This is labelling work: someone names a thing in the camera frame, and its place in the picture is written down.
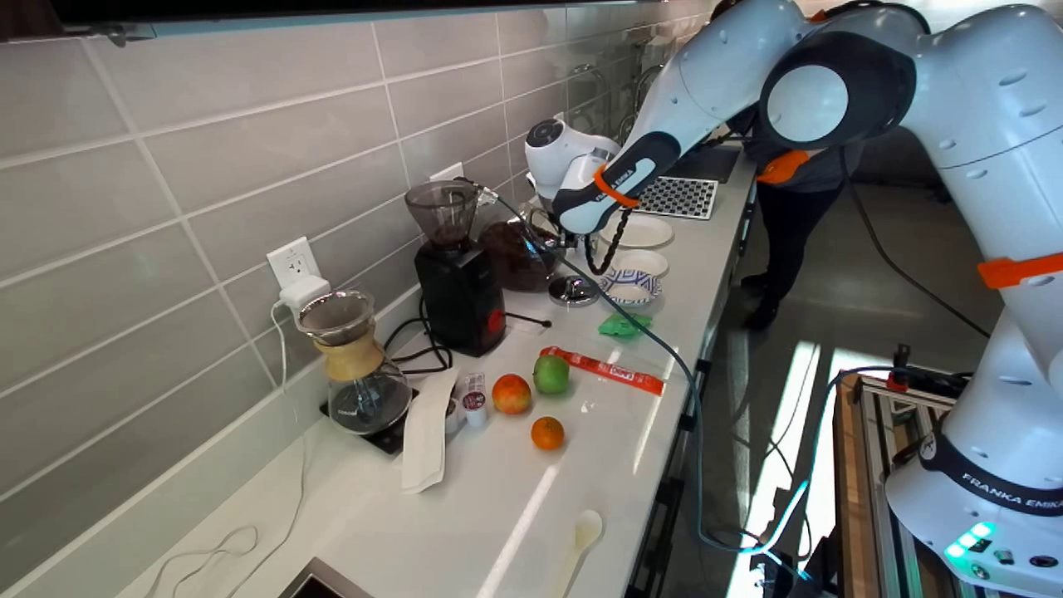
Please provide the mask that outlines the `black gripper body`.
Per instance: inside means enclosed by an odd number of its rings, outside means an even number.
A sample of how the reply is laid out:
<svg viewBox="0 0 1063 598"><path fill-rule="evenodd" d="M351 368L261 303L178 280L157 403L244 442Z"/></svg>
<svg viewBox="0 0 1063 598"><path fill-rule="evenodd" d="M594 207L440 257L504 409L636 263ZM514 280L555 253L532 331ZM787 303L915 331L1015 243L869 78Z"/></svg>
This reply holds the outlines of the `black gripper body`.
<svg viewBox="0 0 1063 598"><path fill-rule="evenodd" d="M560 225L555 219L555 212L543 207L543 203L532 203L532 212L528 212L532 225L543 234L560 234Z"/></svg>

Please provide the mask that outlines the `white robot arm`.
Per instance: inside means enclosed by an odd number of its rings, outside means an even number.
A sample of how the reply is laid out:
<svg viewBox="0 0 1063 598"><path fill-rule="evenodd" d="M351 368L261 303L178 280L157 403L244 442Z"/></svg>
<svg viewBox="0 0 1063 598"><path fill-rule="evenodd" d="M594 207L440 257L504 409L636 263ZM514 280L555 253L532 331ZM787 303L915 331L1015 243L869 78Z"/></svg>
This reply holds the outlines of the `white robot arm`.
<svg viewBox="0 0 1063 598"><path fill-rule="evenodd" d="M1061 0L736 0L655 74L622 139L543 115L526 132L535 197L571 234L735 121L773 182L837 152L855 178L928 171L1000 294L987 347L941 430L891 471L898 525L954 578L1063 594L1063 18Z"/></svg>

